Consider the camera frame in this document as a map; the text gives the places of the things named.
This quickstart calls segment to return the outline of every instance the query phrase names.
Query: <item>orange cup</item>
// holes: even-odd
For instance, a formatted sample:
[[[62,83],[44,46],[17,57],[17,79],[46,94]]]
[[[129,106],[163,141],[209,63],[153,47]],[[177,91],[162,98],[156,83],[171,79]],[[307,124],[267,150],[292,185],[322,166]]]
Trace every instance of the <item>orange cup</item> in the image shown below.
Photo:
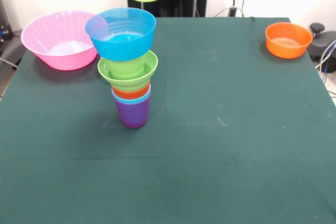
[[[148,82],[148,84],[145,87],[143,87],[142,89],[136,90],[136,91],[129,91],[129,92],[121,91],[121,90],[115,89],[113,86],[112,86],[112,89],[116,96],[122,99],[134,100],[134,99],[143,97],[145,94],[147,94],[150,83],[151,82]]]
[[[303,55],[313,35],[304,27],[288,23],[274,23],[266,29],[266,47],[270,53],[284,59]]]

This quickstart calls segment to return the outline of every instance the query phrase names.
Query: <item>black device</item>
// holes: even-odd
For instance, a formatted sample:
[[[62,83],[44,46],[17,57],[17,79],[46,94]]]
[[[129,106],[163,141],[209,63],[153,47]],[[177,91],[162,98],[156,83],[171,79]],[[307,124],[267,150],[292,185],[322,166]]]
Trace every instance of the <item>black device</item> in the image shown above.
[[[325,49],[336,39],[336,31],[323,32],[325,27],[321,23],[311,24],[310,29],[314,37],[307,51],[312,61],[320,62]],[[327,73],[336,71],[336,50],[334,50],[330,58],[322,64],[322,71],[326,71]]]
[[[0,42],[4,40],[11,40],[13,37],[13,31],[10,27],[4,5],[2,0],[0,0]]]

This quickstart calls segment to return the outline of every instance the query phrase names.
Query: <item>blue bowl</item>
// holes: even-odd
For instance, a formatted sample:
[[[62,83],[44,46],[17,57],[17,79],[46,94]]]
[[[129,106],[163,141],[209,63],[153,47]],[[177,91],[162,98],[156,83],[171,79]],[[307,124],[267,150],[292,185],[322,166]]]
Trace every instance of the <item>blue bowl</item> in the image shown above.
[[[151,49],[155,27],[155,17],[146,10],[116,8],[93,16],[85,29],[101,57],[125,61]]]
[[[149,84],[148,92],[144,96],[137,98],[137,99],[133,99],[133,100],[122,99],[114,93],[113,89],[111,90],[112,90],[112,95],[118,102],[127,103],[127,104],[135,104],[135,103],[143,102],[149,97],[149,95],[151,94],[151,85]]]

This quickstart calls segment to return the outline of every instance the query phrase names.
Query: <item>plastic bowl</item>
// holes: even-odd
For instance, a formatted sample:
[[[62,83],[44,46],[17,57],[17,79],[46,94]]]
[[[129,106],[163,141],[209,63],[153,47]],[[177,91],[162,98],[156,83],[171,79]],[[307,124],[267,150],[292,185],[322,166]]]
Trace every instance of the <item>plastic bowl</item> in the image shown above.
[[[85,32],[93,13],[63,11],[40,16],[21,34],[22,44],[47,65],[58,70],[75,70],[90,64],[97,51]]]
[[[292,23],[274,23],[266,29],[266,47],[270,53],[280,58],[300,57],[312,40],[310,31]]]
[[[144,70],[141,77],[131,80],[117,80],[112,75],[106,62],[107,59],[101,58],[98,62],[98,71],[103,78],[112,86],[121,91],[136,91],[145,87],[151,80],[151,77],[158,66],[158,59],[155,53],[148,51],[145,55]]]
[[[116,96],[122,99],[133,100],[133,99],[137,99],[137,98],[144,96],[149,90],[149,85],[150,83],[148,83],[142,89],[139,89],[133,92],[121,91],[121,90],[115,89],[115,87],[112,86],[112,91],[114,92]]]
[[[142,102],[142,101],[147,99],[147,97],[151,93],[151,85],[149,85],[149,89],[148,89],[148,91],[145,95],[143,95],[142,97],[139,97],[137,99],[132,99],[132,100],[122,99],[121,97],[117,96],[114,93],[113,89],[111,89],[111,90],[112,90],[112,95],[113,95],[114,99],[116,99],[117,101],[127,103],[127,104],[135,104],[135,103],[139,103],[139,102]]]
[[[101,57],[125,61],[151,49],[155,26],[155,17],[145,10],[116,8],[92,17],[86,32]]]

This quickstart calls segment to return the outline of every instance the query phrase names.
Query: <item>table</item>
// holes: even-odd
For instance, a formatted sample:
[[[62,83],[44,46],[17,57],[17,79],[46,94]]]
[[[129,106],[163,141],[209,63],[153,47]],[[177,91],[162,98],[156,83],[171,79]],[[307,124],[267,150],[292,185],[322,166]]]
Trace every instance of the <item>table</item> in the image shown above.
[[[0,223],[336,223],[336,110],[279,18],[159,18],[148,123],[118,120],[97,60],[27,52],[0,103]]]

